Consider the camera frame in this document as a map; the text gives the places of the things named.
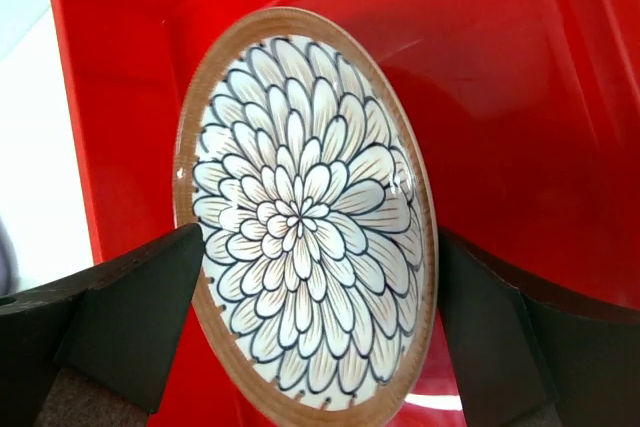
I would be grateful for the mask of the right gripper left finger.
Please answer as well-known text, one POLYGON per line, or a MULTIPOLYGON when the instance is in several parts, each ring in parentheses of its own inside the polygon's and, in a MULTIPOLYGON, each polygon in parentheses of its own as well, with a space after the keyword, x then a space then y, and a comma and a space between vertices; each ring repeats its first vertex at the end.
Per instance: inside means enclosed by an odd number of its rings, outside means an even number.
POLYGON ((181 226, 1 298, 4 426, 144 426, 162 401, 201 269, 181 226))

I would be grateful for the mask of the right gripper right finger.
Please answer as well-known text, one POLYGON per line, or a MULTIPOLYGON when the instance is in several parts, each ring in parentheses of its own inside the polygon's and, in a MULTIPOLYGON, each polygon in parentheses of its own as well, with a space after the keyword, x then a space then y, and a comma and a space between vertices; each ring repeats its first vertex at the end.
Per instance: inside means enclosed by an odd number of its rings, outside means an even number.
POLYGON ((470 426, 636 426, 639 313, 439 234, 438 305, 470 426))

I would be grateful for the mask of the round floral ceramic plate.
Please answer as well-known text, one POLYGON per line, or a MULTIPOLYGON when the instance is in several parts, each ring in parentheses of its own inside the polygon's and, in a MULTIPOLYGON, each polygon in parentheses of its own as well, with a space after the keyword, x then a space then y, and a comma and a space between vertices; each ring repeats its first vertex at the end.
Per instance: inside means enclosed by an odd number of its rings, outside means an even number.
POLYGON ((221 366, 280 426, 382 426, 422 370, 438 239, 416 136, 344 29, 272 7, 213 43, 174 156, 204 240, 193 305, 221 366))

